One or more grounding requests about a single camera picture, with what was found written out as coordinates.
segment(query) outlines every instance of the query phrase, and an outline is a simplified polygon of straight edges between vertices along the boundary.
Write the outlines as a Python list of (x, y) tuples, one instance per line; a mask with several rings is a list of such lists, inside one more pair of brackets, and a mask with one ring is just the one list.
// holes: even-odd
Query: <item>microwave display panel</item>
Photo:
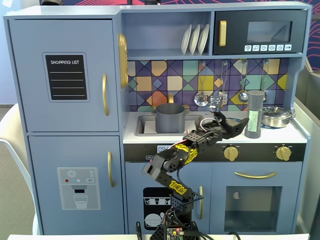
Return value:
[(291, 26), (291, 21), (250, 21), (247, 42), (289, 42)]

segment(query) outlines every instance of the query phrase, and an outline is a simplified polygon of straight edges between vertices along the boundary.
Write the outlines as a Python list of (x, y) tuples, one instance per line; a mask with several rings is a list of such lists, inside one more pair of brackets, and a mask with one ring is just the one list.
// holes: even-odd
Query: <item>white table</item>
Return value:
[[(149, 240), (151, 235), (143, 235)], [(210, 235), (214, 240), (237, 240), (234, 235)], [(240, 235), (241, 240), (308, 240), (309, 234)], [(10, 235), (8, 240), (137, 240), (137, 235)]]

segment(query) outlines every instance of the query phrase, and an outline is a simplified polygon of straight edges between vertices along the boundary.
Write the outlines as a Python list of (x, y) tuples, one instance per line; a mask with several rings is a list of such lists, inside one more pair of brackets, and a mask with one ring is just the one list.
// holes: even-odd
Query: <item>green label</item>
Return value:
[(258, 125), (259, 111), (249, 111), (248, 131), (256, 132)]

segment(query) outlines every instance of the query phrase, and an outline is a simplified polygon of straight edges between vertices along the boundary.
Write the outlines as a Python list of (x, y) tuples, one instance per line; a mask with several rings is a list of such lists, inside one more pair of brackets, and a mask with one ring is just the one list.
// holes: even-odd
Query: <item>black stovetop panel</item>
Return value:
[[(148, 162), (157, 153), (158, 146), (165, 143), (126, 143), (124, 147), (125, 162)], [(234, 162), (284, 162), (276, 157), (278, 147), (287, 146), (291, 150), (288, 162), (302, 162), (305, 157), (306, 143), (216, 143), (204, 153), (199, 154), (195, 162), (230, 162), (224, 156), (226, 147), (234, 146), (239, 154)]]

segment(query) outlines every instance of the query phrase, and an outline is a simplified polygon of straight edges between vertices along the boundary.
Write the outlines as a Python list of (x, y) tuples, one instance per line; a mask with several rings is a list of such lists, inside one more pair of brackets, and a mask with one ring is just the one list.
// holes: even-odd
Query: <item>circuit board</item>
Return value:
[(181, 227), (168, 227), (166, 229), (166, 240), (184, 240), (185, 232)]

